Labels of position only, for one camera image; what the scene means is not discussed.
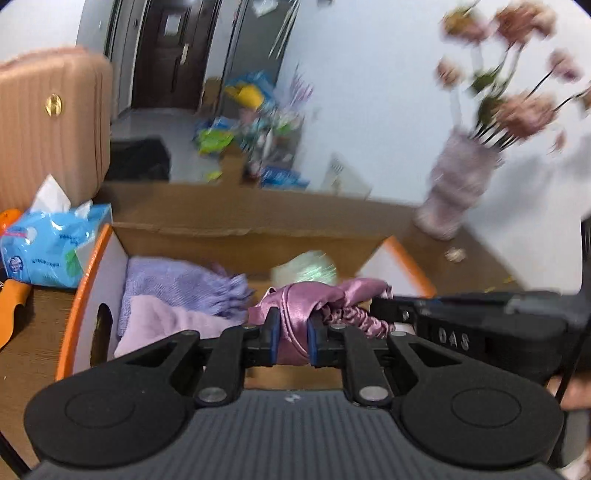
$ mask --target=purple towel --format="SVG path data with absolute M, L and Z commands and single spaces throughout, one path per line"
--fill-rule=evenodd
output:
M 171 307 L 242 322 L 251 294 L 246 275 L 230 278 L 189 262 L 132 257 L 127 265 L 117 333 L 123 337 L 131 314 L 130 300 L 137 295 L 152 295 Z

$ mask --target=black cable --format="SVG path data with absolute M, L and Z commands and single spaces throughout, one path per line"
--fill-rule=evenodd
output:
M 570 353 L 569 361 L 566 364 L 566 367 L 564 367 L 562 381 L 560 382 L 558 390 L 556 391 L 556 400 L 559 404 L 562 402 L 562 399 L 564 398 L 564 393 L 566 392 L 566 388 L 569 386 L 570 379 L 572 378 L 574 371 L 577 369 L 577 364 L 579 363 L 579 358 L 581 357 L 581 353 L 583 351 L 583 345 L 590 335 L 591 315 L 587 318 L 585 328 L 581 332 L 581 335 L 579 335 L 577 343 Z
M 12 445 L 8 443 L 6 437 L 0 432 L 0 458 L 6 462 L 17 477 L 23 478 L 27 473 L 31 471 L 28 465 L 25 463 L 17 451 L 12 448 Z

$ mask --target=blue tissue package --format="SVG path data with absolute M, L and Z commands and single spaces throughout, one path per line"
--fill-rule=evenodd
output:
M 300 173 L 281 167 L 266 166 L 259 182 L 261 188 L 275 188 L 284 190 L 305 190 L 310 184 L 300 178 Z
M 76 288 L 101 227 L 112 223 L 110 205 L 93 205 L 86 217 L 25 212 L 0 238 L 8 277 L 47 287 Z

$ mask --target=light pink cloth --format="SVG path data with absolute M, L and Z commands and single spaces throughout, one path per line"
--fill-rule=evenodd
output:
M 202 339 L 219 337 L 241 319 L 225 319 L 183 307 L 171 307 L 152 295 L 131 297 L 127 329 L 115 349 L 115 357 L 126 355 L 183 330 L 196 330 Z

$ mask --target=tissue box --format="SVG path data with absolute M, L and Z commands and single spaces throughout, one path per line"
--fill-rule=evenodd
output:
M 10 278 L 47 287 L 76 288 L 101 227 L 112 223 L 110 205 L 85 212 L 26 212 L 0 238 Z

